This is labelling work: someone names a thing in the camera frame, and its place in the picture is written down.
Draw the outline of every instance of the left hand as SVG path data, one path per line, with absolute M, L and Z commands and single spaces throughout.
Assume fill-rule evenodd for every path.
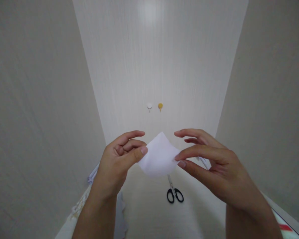
M 144 135 L 145 132 L 138 130 L 127 132 L 106 146 L 91 189 L 94 195 L 102 196 L 101 200 L 116 198 L 129 168 L 148 151 L 146 143 L 132 139 Z

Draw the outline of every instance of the paper scrap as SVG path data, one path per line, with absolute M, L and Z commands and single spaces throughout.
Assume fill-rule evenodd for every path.
M 163 132 L 159 133 L 148 145 L 148 152 L 141 159 L 141 169 L 150 177 L 159 177 L 170 174 L 177 166 L 175 156 L 180 150 L 175 148 Z

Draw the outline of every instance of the hand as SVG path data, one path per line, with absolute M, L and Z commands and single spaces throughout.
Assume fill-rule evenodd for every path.
M 138 130 L 127 132 L 106 146 L 91 189 L 95 195 L 102 195 L 102 200 L 117 196 L 129 168 L 148 151 L 146 143 L 132 139 L 144 135 Z
M 176 157 L 178 165 L 204 184 L 223 202 L 242 210 L 255 209 L 263 200 L 260 191 L 252 182 L 237 155 L 201 129 L 182 129 L 174 133 L 187 143 L 196 145 L 181 151 Z M 186 160 L 191 157 L 210 160 L 212 167 L 206 170 Z

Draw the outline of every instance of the red object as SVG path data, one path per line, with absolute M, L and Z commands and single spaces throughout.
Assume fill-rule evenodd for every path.
M 279 227 L 281 230 L 283 231 L 292 231 L 292 229 L 290 228 L 290 226 L 288 225 L 282 225 L 282 224 L 279 224 Z

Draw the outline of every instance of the finger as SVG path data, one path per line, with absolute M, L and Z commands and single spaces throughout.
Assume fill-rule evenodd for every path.
M 230 157 L 228 155 L 228 150 L 226 149 L 219 149 L 219 148 L 214 148 L 210 147 L 207 145 L 199 145 L 196 144 L 194 146 L 191 146 L 187 149 L 182 150 L 176 157 L 176 161 L 184 160 L 187 158 L 192 158 L 192 157 L 202 157 L 202 158 L 207 158 L 210 160 L 214 160 L 219 164 L 226 164 L 227 158 Z
M 195 139 L 195 138 L 184 139 L 184 141 L 186 143 L 200 144 L 200 142 L 198 141 L 198 139 Z
M 188 172 L 191 176 L 196 178 L 207 188 L 212 190 L 215 187 L 219 187 L 220 178 L 219 176 L 213 174 L 212 172 L 200 167 L 199 165 L 193 163 L 189 160 L 183 160 L 178 163 L 178 166 Z
M 138 147 L 142 147 L 142 146 L 146 146 L 146 143 L 137 139 L 130 139 L 124 146 L 123 149 L 126 152 L 129 152 L 130 150 L 132 150 L 133 148 L 138 148 Z
M 135 131 L 131 131 L 131 132 L 126 132 L 124 134 L 122 134 L 121 136 L 118 136 L 111 144 L 113 145 L 120 145 L 123 146 L 125 145 L 131 138 L 135 138 L 135 137 L 142 137 L 145 135 L 144 131 L 139 131 L 139 130 L 135 130 Z
M 125 153 L 123 147 L 118 144 L 114 146 L 114 149 L 116 150 L 118 156 L 122 156 Z
M 122 158 L 122 167 L 124 170 L 129 170 L 135 163 L 139 162 L 145 154 L 147 154 L 148 149 L 145 146 L 136 148 L 124 155 Z
M 215 148 L 226 148 L 220 142 L 218 142 L 213 136 L 208 134 L 202 129 L 182 129 L 174 133 L 175 136 L 183 138 L 185 136 L 195 137 L 205 145 L 209 145 Z

